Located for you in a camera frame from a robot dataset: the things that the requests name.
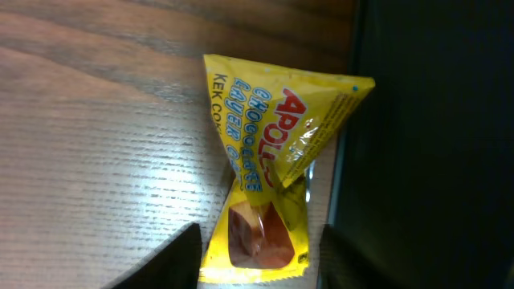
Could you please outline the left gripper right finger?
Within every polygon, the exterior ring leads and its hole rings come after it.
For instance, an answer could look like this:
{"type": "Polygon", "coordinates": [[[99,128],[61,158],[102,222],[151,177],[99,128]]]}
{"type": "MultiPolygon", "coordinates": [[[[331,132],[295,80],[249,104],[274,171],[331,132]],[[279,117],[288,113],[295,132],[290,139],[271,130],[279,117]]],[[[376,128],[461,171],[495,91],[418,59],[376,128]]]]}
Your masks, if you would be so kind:
{"type": "Polygon", "coordinates": [[[320,289],[400,289],[326,224],[320,239],[320,289]]]}

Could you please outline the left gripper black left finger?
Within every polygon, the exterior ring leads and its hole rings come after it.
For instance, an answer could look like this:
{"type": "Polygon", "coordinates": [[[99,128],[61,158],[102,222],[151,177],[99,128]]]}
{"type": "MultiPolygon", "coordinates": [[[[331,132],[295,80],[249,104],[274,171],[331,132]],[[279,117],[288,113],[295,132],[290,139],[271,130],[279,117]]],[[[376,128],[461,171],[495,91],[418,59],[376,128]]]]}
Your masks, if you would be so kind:
{"type": "Polygon", "coordinates": [[[196,289],[202,259],[202,236],[198,223],[191,223],[175,238],[161,244],[141,265],[120,275],[108,289],[196,289]]]}

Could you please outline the dark green box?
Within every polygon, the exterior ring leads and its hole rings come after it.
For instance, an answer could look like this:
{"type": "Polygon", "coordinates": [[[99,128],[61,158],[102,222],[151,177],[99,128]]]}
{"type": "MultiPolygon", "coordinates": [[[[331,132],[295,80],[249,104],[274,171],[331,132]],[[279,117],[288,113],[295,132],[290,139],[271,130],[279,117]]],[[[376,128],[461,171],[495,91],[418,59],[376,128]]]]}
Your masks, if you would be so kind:
{"type": "Polygon", "coordinates": [[[401,288],[512,287],[513,0],[359,1],[349,70],[327,224],[401,288]]]}

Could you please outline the yellow chocolate snack packet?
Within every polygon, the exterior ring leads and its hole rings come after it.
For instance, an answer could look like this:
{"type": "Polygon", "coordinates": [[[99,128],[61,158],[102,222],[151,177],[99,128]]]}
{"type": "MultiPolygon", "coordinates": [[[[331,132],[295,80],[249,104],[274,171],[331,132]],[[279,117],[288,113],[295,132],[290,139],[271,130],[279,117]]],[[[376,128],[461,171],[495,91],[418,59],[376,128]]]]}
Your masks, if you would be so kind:
{"type": "Polygon", "coordinates": [[[199,279],[299,277],[309,264],[310,166],[375,82],[213,54],[204,64],[212,120],[235,179],[199,279]]]}

